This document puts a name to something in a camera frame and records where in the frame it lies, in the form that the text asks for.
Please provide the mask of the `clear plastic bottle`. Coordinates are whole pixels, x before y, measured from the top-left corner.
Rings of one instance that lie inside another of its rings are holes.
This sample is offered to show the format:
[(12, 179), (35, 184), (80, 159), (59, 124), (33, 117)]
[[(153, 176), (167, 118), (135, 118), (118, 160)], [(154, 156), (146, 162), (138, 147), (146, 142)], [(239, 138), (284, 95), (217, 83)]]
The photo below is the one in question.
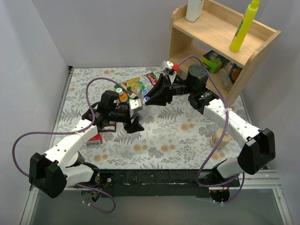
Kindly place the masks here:
[(142, 93), (141, 96), (140, 96), (140, 99), (141, 99), (142, 105), (145, 106), (145, 105), (146, 105), (146, 102), (147, 102), (150, 98), (146, 96), (146, 93)]
[(146, 121), (146, 119), (149, 117), (149, 115), (150, 115), (150, 106), (145, 105), (144, 103), (142, 103), (142, 110), (139, 110), (137, 112), (137, 116), (139, 117), (139, 121), (141, 123), (144, 123)]

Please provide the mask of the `orange milk tea bottle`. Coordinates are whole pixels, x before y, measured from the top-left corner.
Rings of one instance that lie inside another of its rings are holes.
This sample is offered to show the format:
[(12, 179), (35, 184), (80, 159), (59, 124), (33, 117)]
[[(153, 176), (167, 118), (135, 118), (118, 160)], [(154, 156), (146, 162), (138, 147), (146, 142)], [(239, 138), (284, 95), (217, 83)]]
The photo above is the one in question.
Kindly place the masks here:
[(118, 99), (117, 99), (117, 109), (118, 110), (128, 110), (128, 95), (123, 92), (122, 94), (117, 93)]

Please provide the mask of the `white green printed cap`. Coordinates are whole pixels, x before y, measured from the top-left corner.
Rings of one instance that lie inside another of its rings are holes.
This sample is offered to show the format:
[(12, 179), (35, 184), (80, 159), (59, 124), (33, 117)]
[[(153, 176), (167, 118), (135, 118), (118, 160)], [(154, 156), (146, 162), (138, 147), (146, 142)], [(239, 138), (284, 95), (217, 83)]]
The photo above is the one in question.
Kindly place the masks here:
[(122, 90), (122, 88), (117, 88), (117, 89), (116, 89), (116, 92), (119, 93), (119, 94), (122, 94), (122, 93), (123, 93), (123, 90)]

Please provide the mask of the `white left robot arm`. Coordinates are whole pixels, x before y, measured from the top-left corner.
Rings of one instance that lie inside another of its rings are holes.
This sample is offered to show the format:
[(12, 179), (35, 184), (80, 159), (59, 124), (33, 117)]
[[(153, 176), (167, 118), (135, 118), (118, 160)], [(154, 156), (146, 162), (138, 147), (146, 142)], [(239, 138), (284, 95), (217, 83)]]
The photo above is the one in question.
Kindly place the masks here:
[(138, 97), (119, 102), (115, 91), (105, 91), (99, 102), (92, 104), (71, 134), (43, 154), (35, 153), (30, 159), (29, 182), (49, 197), (55, 198), (67, 186), (88, 187), (100, 185), (100, 170), (82, 158), (79, 150), (110, 122), (121, 122), (127, 133), (143, 131), (139, 117), (134, 113), (143, 109)]

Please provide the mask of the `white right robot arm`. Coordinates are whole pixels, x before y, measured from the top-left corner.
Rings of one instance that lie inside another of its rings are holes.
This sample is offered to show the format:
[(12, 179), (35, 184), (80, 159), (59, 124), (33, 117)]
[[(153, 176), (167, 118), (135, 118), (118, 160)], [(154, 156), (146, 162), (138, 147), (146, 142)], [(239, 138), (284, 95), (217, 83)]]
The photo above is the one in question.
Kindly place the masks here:
[(157, 84), (146, 95), (146, 105), (165, 106), (173, 96), (188, 94), (190, 105), (223, 127), (241, 147), (237, 157), (213, 167), (202, 179), (204, 184), (223, 186), (234, 175), (253, 175), (276, 157), (274, 133), (268, 128), (260, 130), (227, 110), (218, 95), (207, 89), (208, 75), (202, 65), (191, 65), (185, 80), (177, 76), (177, 65), (169, 61), (162, 63), (161, 70)]

